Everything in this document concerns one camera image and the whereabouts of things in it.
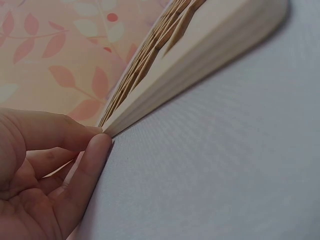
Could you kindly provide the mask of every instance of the gray fabric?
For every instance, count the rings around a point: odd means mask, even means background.
[[[319,240],[320,1],[115,139],[80,240]]]

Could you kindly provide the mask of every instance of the finger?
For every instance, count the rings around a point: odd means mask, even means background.
[[[68,187],[53,205],[64,238],[74,230],[86,210],[105,165],[111,142],[106,134],[99,134],[90,141]]]
[[[73,160],[51,176],[40,179],[40,189],[43,191],[43,193],[48,195],[52,191],[58,189],[64,183],[64,180],[74,163],[75,161]]]
[[[81,152],[93,136],[102,132],[99,128],[87,128],[66,115],[49,112],[2,109],[0,118],[16,142],[25,145],[27,151],[60,147]]]
[[[81,152],[102,131],[92,129],[61,114],[0,108],[0,189],[21,167],[26,151],[61,147]]]
[[[79,152],[76,151],[55,147],[48,150],[28,151],[26,159],[33,167],[35,178],[41,179],[76,158],[78,154]]]

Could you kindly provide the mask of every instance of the red dot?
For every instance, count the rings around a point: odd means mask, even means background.
[[[115,14],[115,13],[109,13],[107,16],[106,16],[106,19],[108,19],[108,21],[110,22],[115,22],[118,20],[118,15]]]

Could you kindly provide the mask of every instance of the floral pattern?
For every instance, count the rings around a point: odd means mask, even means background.
[[[94,125],[170,0],[0,0],[0,107]]]

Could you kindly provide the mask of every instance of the pink leaf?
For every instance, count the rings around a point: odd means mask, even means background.
[[[8,12],[2,24],[3,33],[5,35],[9,35],[14,29],[14,26],[15,26],[14,16],[12,15],[12,12]]]
[[[17,47],[13,55],[13,64],[16,64],[21,59],[25,58],[32,51],[32,49],[34,49],[34,46],[35,46],[34,38],[28,38],[23,43],[21,43]]]
[[[112,50],[111,50],[110,47],[104,47],[103,49],[106,50],[106,51],[108,51],[109,53],[112,53]]]
[[[6,36],[0,36],[0,48],[5,43],[5,40],[6,40]]]
[[[60,26],[52,21],[49,21],[49,25],[55,30],[59,30],[59,31],[65,30],[65,28],[63,26]]]
[[[68,116],[76,121],[92,118],[100,109],[100,102],[87,99],[81,102]]]
[[[135,55],[136,51],[137,51],[137,46],[133,43],[129,49],[128,55],[126,56],[126,62],[129,63],[131,58]]]
[[[65,42],[66,42],[66,34],[64,32],[53,36],[48,42],[44,50],[44,53],[42,55],[42,58],[43,59],[50,58],[56,55],[57,53],[59,53],[60,50],[65,45]]]
[[[64,88],[74,88],[76,86],[75,77],[72,72],[64,66],[51,66],[49,71],[56,82]]]
[[[39,30],[39,21],[31,13],[24,20],[24,29],[32,36],[36,35]]]
[[[94,94],[100,99],[105,98],[109,92],[108,77],[106,73],[98,66],[95,68],[91,87]]]

